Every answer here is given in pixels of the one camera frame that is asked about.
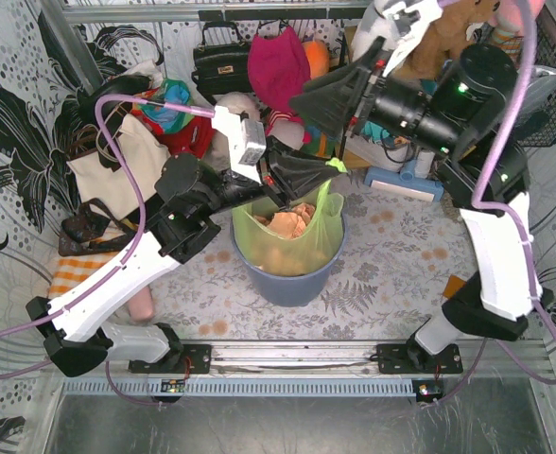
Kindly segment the green trash bag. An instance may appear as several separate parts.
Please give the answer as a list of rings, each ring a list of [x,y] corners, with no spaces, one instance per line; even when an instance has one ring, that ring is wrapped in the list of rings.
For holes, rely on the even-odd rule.
[[[261,165],[263,198],[232,210],[238,250],[252,266],[294,277],[335,258],[344,239],[344,198],[330,189],[347,171],[337,158],[274,154]]]

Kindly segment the blue trash bin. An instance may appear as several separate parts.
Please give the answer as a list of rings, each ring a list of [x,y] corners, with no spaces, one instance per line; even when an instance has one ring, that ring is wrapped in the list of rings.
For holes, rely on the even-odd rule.
[[[341,216],[341,223],[343,227],[343,239],[336,254],[320,269],[299,276],[278,276],[256,268],[245,258],[238,248],[232,223],[230,223],[230,239],[235,248],[236,256],[244,264],[245,271],[253,288],[262,298],[275,306],[307,306],[321,294],[328,282],[331,270],[343,253],[349,235],[349,226],[345,216]]]

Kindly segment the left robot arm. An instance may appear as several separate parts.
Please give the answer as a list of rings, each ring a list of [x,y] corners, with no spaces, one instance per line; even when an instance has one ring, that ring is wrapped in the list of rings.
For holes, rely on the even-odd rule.
[[[110,317],[139,290],[200,253],[220,231],[212,215],[262,198],[285,208],[346,168],[337,158],[270,141],[251,170],[254,179],[229,168],[216,171],[191,154],[169,158],[155,184],[162,204],[144,218],[142,232],[75,288],[27,304],[47,355],[64,375],[85,375],[106,361],[128,361],[136,374],[188,372],[185,348],[168,324],[120,325]]]

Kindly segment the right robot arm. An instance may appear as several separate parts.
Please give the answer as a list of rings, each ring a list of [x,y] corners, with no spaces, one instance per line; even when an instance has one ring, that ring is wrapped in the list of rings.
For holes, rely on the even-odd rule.
[[[473,44],[446,68],[432,94],[389,76],[393,53],[375,42],[354,63],[309,81],[290,107],[333,135],[367,123],[405,137],[440,157],[438,177],[460,209],[478,268],[406,344],[417,370],[464,334],[516,341],[540,304],[529,227],[527,160],[511,132],[528,91],[536,40],[519,61],[501,48]]]

